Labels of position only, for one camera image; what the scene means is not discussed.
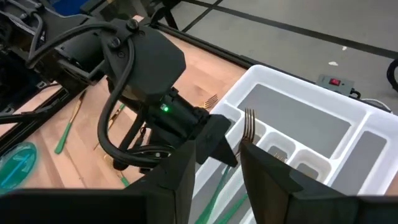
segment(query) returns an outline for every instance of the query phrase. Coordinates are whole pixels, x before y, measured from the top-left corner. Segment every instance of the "white cutlery tray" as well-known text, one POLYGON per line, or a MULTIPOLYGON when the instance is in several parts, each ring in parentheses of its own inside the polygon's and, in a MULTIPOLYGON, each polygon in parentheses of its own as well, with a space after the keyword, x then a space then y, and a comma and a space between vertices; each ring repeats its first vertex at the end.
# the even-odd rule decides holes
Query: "white cutlery tray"
MULTIPOLYGON (((236 151, 244 109, 256 112, 255 144, 346 195, 384 194, 398 170, 398 117, 261 65, 251 67, 211 111, 232 125, 236 151)), ((212 158, 195 177, 190 223, 210 201, 225 165, 212 158)), ((208 223, 218 223, 244 194, 240 166, 231 169, 208 223)), ((255 223, 247 199, 230 223, 255 223)))

